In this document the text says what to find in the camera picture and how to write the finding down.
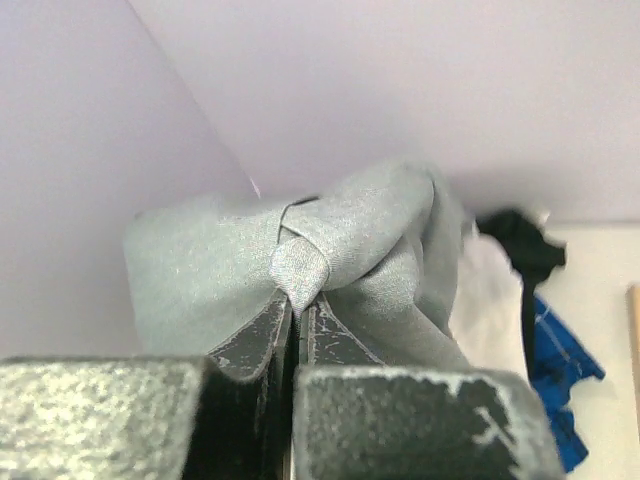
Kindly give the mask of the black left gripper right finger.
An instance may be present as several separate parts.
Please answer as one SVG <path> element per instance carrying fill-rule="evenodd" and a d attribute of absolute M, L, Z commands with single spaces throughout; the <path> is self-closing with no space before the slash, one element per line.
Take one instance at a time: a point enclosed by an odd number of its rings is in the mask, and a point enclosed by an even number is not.
<path fill-rule="evenodd" d="M 518 375 L 388 366 L 333 314 L 303 314 L 293 400 L 299 479 L 561 479 L 544 408 Z"/>

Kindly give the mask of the grey shirt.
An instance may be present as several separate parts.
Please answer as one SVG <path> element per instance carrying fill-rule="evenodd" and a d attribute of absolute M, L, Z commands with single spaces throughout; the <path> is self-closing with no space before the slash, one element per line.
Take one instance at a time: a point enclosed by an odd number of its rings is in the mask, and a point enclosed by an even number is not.
<path fill-rule="evenodd" d="M 382 362 L 464 368 L 449 329 L 468 221 L 436 170 L 403 159 L 314 197 L 201 197 L 139 214 L 124 238 L 144 348 L 204 354 L 278 293 L 325 298 Z"/>

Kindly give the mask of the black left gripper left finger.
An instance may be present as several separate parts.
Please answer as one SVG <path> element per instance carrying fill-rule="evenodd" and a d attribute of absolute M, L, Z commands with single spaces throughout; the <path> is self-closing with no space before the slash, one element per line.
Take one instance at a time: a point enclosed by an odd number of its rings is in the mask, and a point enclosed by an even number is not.
<path fill-rule="evenodd" d="M 203 356 L 1 363 L 5 479 L 285 479 L 292 313 L 275 292 Z"/>

